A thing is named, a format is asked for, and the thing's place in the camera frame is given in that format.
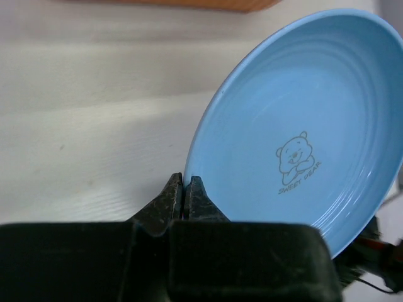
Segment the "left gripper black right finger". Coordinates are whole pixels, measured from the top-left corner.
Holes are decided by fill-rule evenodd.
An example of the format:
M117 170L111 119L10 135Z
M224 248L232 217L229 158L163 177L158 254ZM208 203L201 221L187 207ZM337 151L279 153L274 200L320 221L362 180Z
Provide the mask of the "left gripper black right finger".
M341 301L338 275L318 229L301 224L229 222L200 177L186 188L187 220L169 227L172 301Z

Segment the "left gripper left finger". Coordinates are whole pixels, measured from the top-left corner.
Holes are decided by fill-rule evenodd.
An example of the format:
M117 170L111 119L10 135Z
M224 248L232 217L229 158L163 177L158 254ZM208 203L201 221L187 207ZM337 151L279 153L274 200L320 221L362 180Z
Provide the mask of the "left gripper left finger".
M162 300L180 173L125 221L1 225L2 301Z

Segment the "blue round plate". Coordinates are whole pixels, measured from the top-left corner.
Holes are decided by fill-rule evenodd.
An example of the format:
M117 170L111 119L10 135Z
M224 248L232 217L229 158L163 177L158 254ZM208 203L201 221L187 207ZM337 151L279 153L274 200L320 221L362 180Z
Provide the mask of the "blue round plate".
M359 9L311 14L252 50L213 96L184 183L231 221L304 223L340 254L402 165L402 38Z

